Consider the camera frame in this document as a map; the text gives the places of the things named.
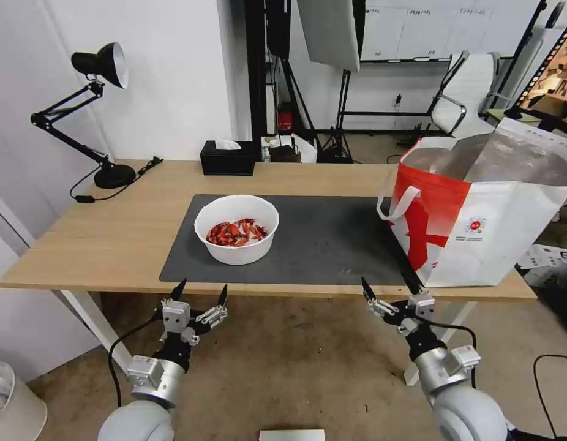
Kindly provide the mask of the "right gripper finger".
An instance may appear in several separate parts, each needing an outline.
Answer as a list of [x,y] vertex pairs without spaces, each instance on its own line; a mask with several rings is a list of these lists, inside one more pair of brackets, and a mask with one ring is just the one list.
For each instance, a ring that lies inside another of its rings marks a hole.
[[401,271],[401,275],[404,279],[405,285],[408,287],[412,295],[424,293],[424,285],[414,271],[403,269]]
[[378,299],[364,277],[361,277],[361,283],[368,310],[374,315],[381,317],[385,323],[400,323],[400,309],[393,304]]

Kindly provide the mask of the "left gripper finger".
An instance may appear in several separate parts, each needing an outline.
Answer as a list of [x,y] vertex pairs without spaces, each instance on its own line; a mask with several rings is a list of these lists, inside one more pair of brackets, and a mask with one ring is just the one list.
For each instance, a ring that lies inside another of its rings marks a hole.
[[169,297],[162,300],[162,305],[165,307],[170,302],[180,302],[181,296],[184,291],[184,287],[187,283],[187,279],[184,278],[170,293]]
[[221,323],[228,316],[227,309],[227,298],[228,298],[228,285],[225,284],[220,295],[217,304],[199,315],[196,318],[196,323],[205,327],[215,327]]

